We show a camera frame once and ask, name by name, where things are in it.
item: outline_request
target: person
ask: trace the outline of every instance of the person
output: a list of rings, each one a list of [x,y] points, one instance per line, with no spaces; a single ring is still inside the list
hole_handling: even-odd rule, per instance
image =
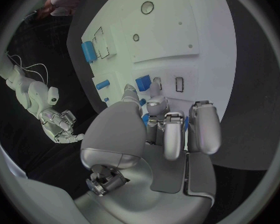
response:
[[[41,20],[48,15],[52,16],[70,16],[75,14],[77,6],[81,0],[46,0],[44,6],[32,14],[28,15],[24,20],[26,23],[33,23]]]

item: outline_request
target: blue block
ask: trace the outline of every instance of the blue block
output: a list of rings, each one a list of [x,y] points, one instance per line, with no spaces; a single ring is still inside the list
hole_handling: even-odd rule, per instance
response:
[[[146,91],[150,88],[151,85],[150,76],[142,76],[136,79],[136,83],[138,85],[139,91]]]
[[[88,63],[93,63],[97,59],[93,44],[91,41],[82,43],[83,53]]]
[[[141,100],[140,100],[140,105],[141,105],[141,106],[145,105],[145,103],[146,103],[146,100],[145,100],[145,99],[141,99]]]
[[[188,116],[185,119],[185,132],[187,131],[187,127],[188,127]]]
[[[96,88],[97,88],[98,90],[101,90],[102,88],[107,87],[107,86],[109,86],[109,85],[110,85],[110,81],[105,80],[105,81],[103,81],[103,82],[97,84],[97,85],[96,85]]]
[[[143,120],[146,127],[147,127],[148,119],[149,119],[149,114],[148,113],[143,115],[142,120]]]

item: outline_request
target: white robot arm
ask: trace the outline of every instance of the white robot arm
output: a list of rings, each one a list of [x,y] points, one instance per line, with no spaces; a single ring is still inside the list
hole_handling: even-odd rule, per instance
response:
[[[4,55],[0,66],[0,76],[15,91],[16,98],[37,119],[46,135],[55,143],[72,143],[82,140],[83,134],[73,135],[75,116],[70,111],[58,113],[52,109],[59,99],[58,89],[48,87],[39,81],[27,78],[23,70],[14,66]]]

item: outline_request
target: circular hole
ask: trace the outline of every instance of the circular hole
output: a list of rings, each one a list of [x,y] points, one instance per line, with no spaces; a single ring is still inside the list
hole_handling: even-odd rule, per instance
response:
[[[150,1],[146,1],[141,6],[141,12],[145,15],[151,13],[154,9],[154,4]]]
[[[134,36],[132,37],[134,41],[139,41],[140,37],[138,34],[134,34]]]

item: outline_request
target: white wire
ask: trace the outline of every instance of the white wire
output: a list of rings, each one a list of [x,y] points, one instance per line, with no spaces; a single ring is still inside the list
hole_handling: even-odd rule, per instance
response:
[[[46,68],[46,66],[45,66],[44,64],[38,63],[38,64],[34,64],[34,65],[32,65],[32,66],[23,67],[23,66],[22,66],[22,59],[21,59],[21,57],[20,57],[19,55],[12,55],[12,56],[10,56],[10,55],[8,54],[8,51],[6,52],[6,54],[7,54],[7,56],[8,56],[11,60],[13,60],[13,61],[14,61],[18,66],[20,66],[23,70],[29,71],[29,72],[34,72],[34,73],[38,74],[38,75],[41,77],[43,83],[44,83],[44,79],[43,79],[42,75],[40,75],[40,74],[39,74],[38,72],[36,72],[36,71],[28,70],[27,68],[30,68],[30,67],[33,67],[33,66],[37,66],[37,65],[42,65],[42,66],[44,66],[44,68],[45,68],[45,70],[46,70],[46,73],[47,73],[47,84],[46,84],[46,85],[48,85],[48,82],[49,82],[49,73],[48,73],[48,69]],[[19,58],[19,60],[20,60],[20,65],[12,58],[13,56],[17,56],[17,57]]]

